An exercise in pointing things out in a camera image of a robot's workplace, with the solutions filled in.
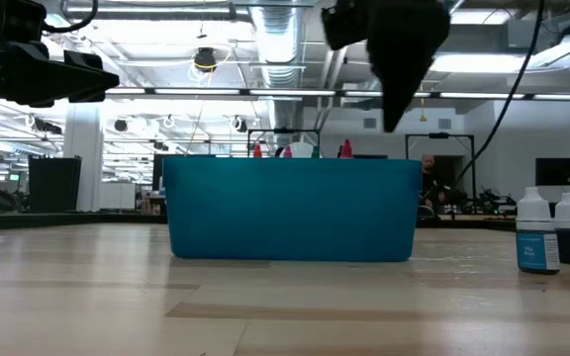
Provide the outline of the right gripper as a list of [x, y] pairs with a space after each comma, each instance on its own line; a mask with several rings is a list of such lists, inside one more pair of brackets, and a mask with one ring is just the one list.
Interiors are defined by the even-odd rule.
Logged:
[[[321, 10], [326, 43], [337, 50], [375, 38], [440, 47], [451, 16], [438, 0], [336, 0]], [[369, 51], [371, 71], [381, 85], [383, 130], [393, 133], [428, 73], [432, 52]]]

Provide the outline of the small blue-label food coloring bottle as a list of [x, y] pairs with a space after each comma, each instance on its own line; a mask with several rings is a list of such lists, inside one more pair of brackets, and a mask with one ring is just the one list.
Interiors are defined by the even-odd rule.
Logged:
[[523, 272], [560, 272], [558, 240], [549, 203], [537, 187], [525, 188], [517, 203], [516, 251], [518, 267]]

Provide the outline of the black monitor on arm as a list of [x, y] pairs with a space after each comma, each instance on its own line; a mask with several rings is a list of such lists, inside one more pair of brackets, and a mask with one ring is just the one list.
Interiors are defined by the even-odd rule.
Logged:
[[570, 186], [569, 158], [536, 158], [536, 186]]

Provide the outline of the white square pillar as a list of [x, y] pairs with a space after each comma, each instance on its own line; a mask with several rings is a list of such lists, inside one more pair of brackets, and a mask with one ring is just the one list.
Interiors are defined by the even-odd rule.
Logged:
[[104, 125], [99, 104], [69, 104], [64, 130], [64, 157], [80, 157], [79, 212], [100, 210]]

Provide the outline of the person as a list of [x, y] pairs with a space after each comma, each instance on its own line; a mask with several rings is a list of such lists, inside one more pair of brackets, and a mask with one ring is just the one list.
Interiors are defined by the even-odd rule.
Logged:
[[421, 200], [425, 206], [438, 211], [445, 202], [446, 187], [441, 179], [434, 174], [435, 158], [425, 154], [422, 157], [422, 191]]

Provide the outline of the black cabinet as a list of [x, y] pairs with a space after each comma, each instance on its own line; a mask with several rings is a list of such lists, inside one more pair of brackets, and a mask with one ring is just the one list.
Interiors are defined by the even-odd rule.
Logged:
[[82, 158], [29, 158], [29, 209], [33, 213], [76, 210]]

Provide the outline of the long ceiling light strip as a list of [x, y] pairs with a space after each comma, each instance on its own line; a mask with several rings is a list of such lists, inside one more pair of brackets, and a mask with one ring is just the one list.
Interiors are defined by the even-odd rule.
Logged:
[[[329, 89], [221, 89], [221, 88], [135, 88], [119, 87], [106, 92], [109, 99], [152, 99], [153, 97], [186, 97], [186, 98], [355, 98], [381, 99], [382, 92], [358, 90], [329, 90]], [[434, 100], [506, 100], [508, 93], [477, 93], [477, 92], [423, 92], [417, 91], [415, 99]], [[512, 96], [516, 101], [560, 101], [570, 102], [570, 94], [521, 94]]]

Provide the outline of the blue plastic bin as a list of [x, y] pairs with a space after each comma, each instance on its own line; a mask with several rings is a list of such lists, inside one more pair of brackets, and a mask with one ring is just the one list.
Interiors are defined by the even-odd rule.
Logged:
[[404, 262], [413, 253], [415, 160], [170, 157], [163, 183], [180, 258]]

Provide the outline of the black rectangular stand frame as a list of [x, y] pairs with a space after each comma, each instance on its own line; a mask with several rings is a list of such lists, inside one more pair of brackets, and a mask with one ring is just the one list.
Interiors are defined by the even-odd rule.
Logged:
[[475, 136], [473, 134], [460, 134], [460, 133], [405, 133], [404, 134], [404, 149], [405, 149], [405, 158], [410, 158], [410, 152], [412, 150], [412, 146], [410, 144], [410, 140], [412, 137], [419, 137], [419, 138], [428, 138], [428, 139], [450, 139], [454, 138], [457, 142], [462, 143], [462, 138], [467, 138], [469, 140], [469, 146], [466, 150], [470, 153], [470, 159], [467, 164], [464, 166], [462, 171], [457, 176], [455, 183], [459, 186], [461, 183], [464, 182], [464, 176], [467, 172], [471, 173], [471, 188], [472, 188], [472, 198], [477, 198], [477, 186], [476, 186], [476, 164], [474, 162], [474, 156], [476, 153], [475, 147]]

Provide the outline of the low black frame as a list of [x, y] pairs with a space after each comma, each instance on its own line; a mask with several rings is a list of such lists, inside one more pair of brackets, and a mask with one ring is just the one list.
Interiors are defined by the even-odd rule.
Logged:
[[320, 147], [320, 131], [288, 128], [249, 129], [246, 133], [246, 156], [253, 157], [254, 146], [259, 144], [262, 157], [280, 158], [282, 148], [297, 141]]

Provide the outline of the upright silver spiral duct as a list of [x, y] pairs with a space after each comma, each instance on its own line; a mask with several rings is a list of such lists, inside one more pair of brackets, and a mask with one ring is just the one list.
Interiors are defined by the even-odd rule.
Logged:
[[[256, 46], [263, 86], [267, 89], [296, 89], [301, 83], [302, 70], [294, 68], [301, 58], [303, 11], [292, 7], [252, 7], [256, 28]], [[268, 102], [271, 125], [275, 129], [299, 129], [302, 126], [301, 100], [275, 99]]]

